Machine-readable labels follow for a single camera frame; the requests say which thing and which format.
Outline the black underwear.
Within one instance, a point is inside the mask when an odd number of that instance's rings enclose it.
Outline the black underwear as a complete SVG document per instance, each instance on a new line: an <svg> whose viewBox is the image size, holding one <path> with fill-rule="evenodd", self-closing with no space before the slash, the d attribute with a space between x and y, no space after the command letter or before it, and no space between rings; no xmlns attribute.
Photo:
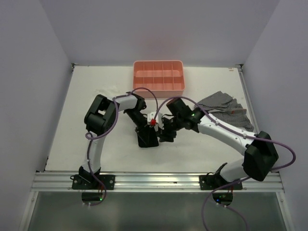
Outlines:
<svg viewBox="0 0 308 231"><path fill-rule="evenodd" d="M138 146L141 148L151 148L159 146L156 131L154 127L149 125L136 130L138 138Z"/></svg>

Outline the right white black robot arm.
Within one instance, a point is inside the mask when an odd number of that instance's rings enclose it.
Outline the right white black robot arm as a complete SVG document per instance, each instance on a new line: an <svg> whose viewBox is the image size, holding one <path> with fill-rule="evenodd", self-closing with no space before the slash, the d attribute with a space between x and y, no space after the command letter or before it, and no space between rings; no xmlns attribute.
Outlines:
<svg viewBox="0 0 308 231"><path fill-rule="evenodd" d="M152 118L150 122L158 125L161 142L173 142L176 132L184 128L213 137L242 155L240 160L224 163L215 173L206 175L205 182L211 187L225 189L231 182L247 177L263 181L279 158L270 135L264 131L255 134L234 127L199 106L191 110L181 98L172 98L167 108L172 114L170 119L156 112L159 121Z"/></svg>

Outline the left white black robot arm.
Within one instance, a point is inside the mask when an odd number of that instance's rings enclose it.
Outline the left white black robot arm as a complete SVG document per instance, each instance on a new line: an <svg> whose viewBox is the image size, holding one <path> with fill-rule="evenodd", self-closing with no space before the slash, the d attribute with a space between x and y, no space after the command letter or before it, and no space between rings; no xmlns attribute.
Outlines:
<svg viewBox="0 0 308 231"><path fill-rule="evenodd" d="M85 115L87 148L85 162L74 176L74 189L99 189L106 184L99 176L101 170L101 155L106 136L115 127L119 112L123 111L136 125L138 146L141 148L157 147L159 145L155 128L151 127L147 118L141 113L146 109L145 99L137 94L128 93L112 100L97 95Z"/></svg>

